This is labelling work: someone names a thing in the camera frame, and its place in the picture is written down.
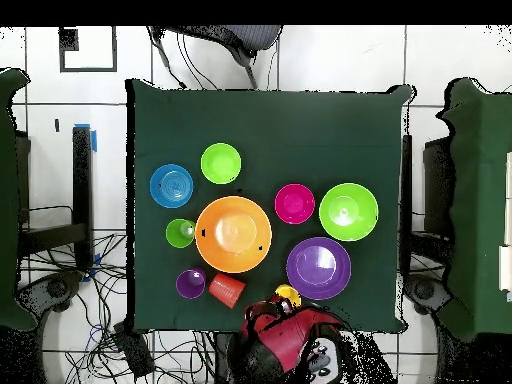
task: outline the small green bowl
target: small green bowl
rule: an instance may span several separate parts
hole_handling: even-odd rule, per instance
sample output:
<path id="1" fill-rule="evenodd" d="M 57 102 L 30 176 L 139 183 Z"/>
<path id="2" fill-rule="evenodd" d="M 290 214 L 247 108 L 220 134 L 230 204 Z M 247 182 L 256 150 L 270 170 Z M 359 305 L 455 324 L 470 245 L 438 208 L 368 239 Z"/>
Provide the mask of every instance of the small green bowl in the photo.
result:
<path id="1" fill-rule="evenodd" d="M 242 169 L 240 154 L 229 144 L 212 144 L 201 156 L 201 171 L 214 184 L 227 184 L 234 181 L 240 169 Z"/>
<path id="2" fill-rule="evenodd" d="M 179 249 L 194 241 L 196 225 L 187 219 L 173 219 L 165 229 L 165 238 L 169 244 Z"/>
<path id="3" fill-rule="evenodd" d="M 371 191 L 353 183 L 331 188 L 322 199 L 319 212 L 327 234 L 341 241 L 366 237 L 379 219 L 379 206 Z"/>

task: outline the plastic cup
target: plastic cup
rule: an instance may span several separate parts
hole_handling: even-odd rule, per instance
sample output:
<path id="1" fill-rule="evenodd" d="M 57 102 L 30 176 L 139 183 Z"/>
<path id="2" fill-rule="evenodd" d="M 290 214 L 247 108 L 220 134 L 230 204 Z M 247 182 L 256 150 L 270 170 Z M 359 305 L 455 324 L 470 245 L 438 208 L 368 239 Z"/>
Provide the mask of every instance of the plastic cup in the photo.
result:
<path id="1" fill-rule="evenodd" d="M 295 308 L 300 307 L 302 299 L 300 298 L 299 292 L 288 284 L 281 284 L 277 289 L 276 293 L 288 299 Z"/>
<path id="2" fill-rule="evenodd" d="M 315 210 L 315 197 L 302 184 L 285 185 L 276 195 L 274 207 L 277 216 L 287 224 L 301 224 Z"/>
<path id="3" fill-rule="evenodd" d="M 224 274 L 217 274 L 213 278 L 208 291 L 226 306 L 233 309 L 244 287 L 245 284 L 241 281 Z"/>
<path id="4" fill-rule="evenodd" d="M 173 219 L 165 229 L 165 238 L 172 247 L 187 247 L 194 241 L 195 224 L 187 219 Z"/>
<path id="5" fill-rule="evenodd" d="M 377 200 L 367 188 L 353 183 L 331 188 L 319 208 L 320 222 L 331 237 L 356 241 L 375 228 L 379 218 Z"/>
<path id="6" fill-rule="evenodd" d="M 201 268 L 183 271 L 176 278 L 176 290 L 185 299 L 195 299 L 204 291 L 206 273 Z"/>
<path id="7" fill-rule="evenodd" d="M 214 184 L 230 183 L 238 176 L 240 169 L 240 154 L 229 144 L 212 144 L 201 156 L 201 171 Z"/>

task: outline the purple plate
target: purple plate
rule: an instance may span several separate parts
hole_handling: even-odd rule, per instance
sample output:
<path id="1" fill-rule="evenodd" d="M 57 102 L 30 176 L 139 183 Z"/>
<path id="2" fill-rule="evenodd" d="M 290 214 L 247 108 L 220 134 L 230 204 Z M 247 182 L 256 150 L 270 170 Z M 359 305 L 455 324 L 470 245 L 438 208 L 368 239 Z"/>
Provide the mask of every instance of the purple plate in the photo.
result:
<path id="1" fill-rule="evenodd" d="M 350 280 L 350 257 L 338 242 L 313 237 L 295 246 L 286 262 L 288 281 L 304 297 L 330 299 Z"/>

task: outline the red cup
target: red cup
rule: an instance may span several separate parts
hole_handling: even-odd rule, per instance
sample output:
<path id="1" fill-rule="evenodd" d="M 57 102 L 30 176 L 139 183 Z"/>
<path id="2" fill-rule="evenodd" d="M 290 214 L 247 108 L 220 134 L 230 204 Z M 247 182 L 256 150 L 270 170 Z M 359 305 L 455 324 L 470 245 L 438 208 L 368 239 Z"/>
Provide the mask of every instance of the red cup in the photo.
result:
<path id="1" fill-rule="evenodd" d="M 234 278 L 224 274 L 217 274 L 213 278 L 208 291 L 226 306 L 233 309 L 244 287 L 244 283 Z"/>

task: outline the blue bowl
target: blue bowl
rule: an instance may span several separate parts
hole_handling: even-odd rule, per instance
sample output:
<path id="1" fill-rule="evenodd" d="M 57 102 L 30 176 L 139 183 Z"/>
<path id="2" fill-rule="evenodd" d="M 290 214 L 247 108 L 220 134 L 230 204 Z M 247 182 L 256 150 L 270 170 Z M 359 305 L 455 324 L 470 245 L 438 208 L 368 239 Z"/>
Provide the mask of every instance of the blue bowl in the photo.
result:
<path id="1" fill-rule="evenodd" d="M 179 208 L 192 196 L 194 182 L 185 168 L 179 165 L 163 165 L 149 181 L 151 196 L 164 208 Z"/>

